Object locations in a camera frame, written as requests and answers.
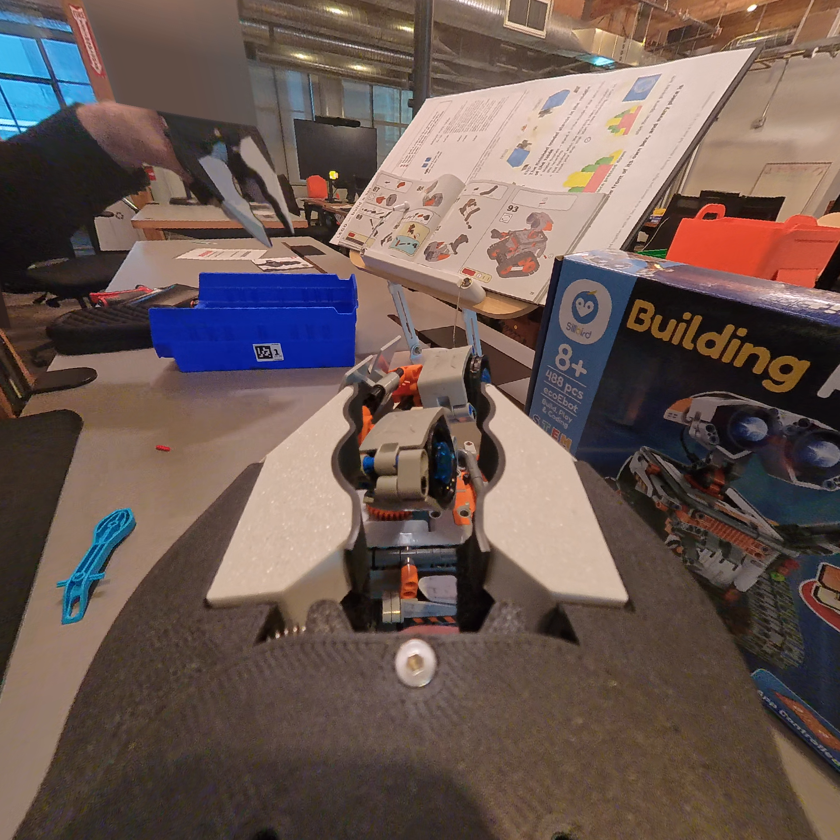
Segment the grey orange tracked toy robot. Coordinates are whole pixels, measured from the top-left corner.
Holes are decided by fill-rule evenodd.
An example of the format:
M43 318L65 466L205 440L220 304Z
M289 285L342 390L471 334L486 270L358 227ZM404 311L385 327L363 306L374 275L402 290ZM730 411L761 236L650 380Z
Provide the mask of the grey orange tracked toy robot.
M473 505L441 511L362 507L366 565L360 593L342 607L354 630L457 632L458 551L472 533Z

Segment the blue robot kit box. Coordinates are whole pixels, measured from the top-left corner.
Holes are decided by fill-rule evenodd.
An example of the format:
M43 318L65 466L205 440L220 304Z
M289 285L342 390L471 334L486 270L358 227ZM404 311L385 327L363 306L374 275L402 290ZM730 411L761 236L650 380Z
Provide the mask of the blue robot kit box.
M838 293L557 259L526 410L698 580L763 704L838 771Z

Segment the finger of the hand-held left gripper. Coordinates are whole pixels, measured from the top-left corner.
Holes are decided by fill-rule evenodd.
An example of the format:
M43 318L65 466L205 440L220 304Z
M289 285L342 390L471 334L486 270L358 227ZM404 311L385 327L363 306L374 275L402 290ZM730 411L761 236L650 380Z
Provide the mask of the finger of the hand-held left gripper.
M216 153L200 153L197 156L195 197L204 204L215 203L252 238L256 238L266 248L270 246L264 225L239 191L234 174L223 156L219 157Z
M259 134L243 134L237 145L237 183L249 201L272 206L288 236L295 234L280 180Z

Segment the black sofa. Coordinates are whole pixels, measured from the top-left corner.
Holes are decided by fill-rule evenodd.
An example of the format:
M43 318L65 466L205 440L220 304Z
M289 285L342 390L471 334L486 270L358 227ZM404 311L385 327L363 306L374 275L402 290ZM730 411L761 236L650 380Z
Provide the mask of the black sofa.
M761 221L775 221L784 204L784 196L745 196L740 193L702 191L698 196L675 194L659 216L652 216L637 235L634 250L638 253L662 251L666 253L679 224L698 213L706 220L716 218L712 212L702 213L708 205L724 207L721 217L740 217Z

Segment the grey orange toy robot arm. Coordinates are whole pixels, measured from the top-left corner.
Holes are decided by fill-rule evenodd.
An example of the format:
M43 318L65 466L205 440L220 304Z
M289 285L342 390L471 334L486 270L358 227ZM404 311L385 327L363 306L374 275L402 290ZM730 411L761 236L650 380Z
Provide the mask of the grey orange toy robot arm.
M383 511L436 511L455 498L456 447L442 406L384 415L360 444L364 503Z

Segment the black computer monitor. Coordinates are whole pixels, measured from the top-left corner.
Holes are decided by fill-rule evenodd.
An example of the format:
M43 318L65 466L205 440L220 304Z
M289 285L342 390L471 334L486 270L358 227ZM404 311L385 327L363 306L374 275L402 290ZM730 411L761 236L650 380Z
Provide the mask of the black computer monitor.
M377 138L374 128L347 127L325 122L294 120L298 170L301 179L339 174L344 186L367 184L376 174Z

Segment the white instruction booklet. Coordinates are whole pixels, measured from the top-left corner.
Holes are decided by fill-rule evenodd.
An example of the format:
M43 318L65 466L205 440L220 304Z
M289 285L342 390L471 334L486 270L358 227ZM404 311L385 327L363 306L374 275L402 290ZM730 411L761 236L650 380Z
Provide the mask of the white instruction booklet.
M625 245L753 55L431 98L332 242L541 303L555 259Z

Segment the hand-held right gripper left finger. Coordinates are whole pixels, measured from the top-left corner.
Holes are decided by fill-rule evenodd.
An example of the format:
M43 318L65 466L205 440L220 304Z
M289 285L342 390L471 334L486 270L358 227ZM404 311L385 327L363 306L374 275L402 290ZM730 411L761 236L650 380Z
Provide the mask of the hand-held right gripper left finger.
M268 453L206 594L210 606L306 612L351 591L345 554L359 536L361 506L338 451L355 395L346 385Z

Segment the white articulated holder stand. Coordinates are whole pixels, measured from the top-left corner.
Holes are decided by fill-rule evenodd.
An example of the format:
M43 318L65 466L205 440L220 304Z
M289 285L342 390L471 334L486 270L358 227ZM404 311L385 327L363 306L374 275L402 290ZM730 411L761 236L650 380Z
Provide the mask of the white articulated holder stand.
M365 270L387 281L412 362L422 361L423 350L413 325L404 286L417 287L423 293L440 300L454 298L457 309L463 312L468 346L475 355L483 355L476 307L486 299L486 292L478 281L439 269L410 265L405 261L388 261L368 248L362 249L360 260Z

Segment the black office chair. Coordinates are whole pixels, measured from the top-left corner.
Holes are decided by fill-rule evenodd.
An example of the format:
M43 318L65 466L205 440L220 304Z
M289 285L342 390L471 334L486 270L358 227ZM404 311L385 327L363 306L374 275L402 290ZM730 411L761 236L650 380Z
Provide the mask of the black office chair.
M26 270L2 269L2 286L22 286L24 291L42 291L55 301L76 300L83 310L92 304L92 293L104 291L117 274L125 254L108 252L78 259L51 260ZM1 332L1 413L16 417L34 395L61 392L94 382L98 373L89 367L43 373L35 379L5 332Z

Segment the orange plastic crate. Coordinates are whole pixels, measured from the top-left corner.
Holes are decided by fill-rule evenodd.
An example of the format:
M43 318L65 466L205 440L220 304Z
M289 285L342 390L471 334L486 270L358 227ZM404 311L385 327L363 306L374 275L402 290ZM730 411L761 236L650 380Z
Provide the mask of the orange plastic crate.
M814 217L794 215L782 223L721 217L720 205L684 219L668 248L667 259L689 266L814 288L839 242L839 228Z

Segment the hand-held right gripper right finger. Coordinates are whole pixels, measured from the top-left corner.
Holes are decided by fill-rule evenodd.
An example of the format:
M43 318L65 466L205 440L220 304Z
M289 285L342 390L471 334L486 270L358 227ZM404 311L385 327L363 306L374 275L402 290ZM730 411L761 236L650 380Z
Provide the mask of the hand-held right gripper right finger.
M627 604L574 458L494 385L483 385L477 519L489 544L484 589L521 608Z

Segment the person's left hand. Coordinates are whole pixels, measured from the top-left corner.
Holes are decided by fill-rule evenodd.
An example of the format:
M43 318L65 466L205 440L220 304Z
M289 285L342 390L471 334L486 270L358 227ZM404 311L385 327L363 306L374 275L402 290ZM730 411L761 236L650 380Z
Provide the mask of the person's left hand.
M149 165L169 170L184 182L191 181L175 155L166 123L157 112L103 101L79 105L76 115L106 154L126 171Z

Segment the person's left forearm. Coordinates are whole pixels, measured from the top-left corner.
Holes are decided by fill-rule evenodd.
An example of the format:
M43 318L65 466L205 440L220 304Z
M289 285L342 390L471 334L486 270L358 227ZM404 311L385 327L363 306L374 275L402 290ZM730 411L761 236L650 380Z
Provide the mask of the person's left forearm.
M2 273L71 252L70 238L100 211L149 184L142 166L115 161L87 124L115 129L113 102L63 108L1 142Z

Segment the black perforated foam mat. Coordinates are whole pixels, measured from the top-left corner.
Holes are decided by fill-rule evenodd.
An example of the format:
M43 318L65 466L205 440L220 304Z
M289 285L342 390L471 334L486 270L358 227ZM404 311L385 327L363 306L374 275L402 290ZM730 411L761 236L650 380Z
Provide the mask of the black perforated foam mat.
M29 594L82 429L71 411L1 422L1 673Z

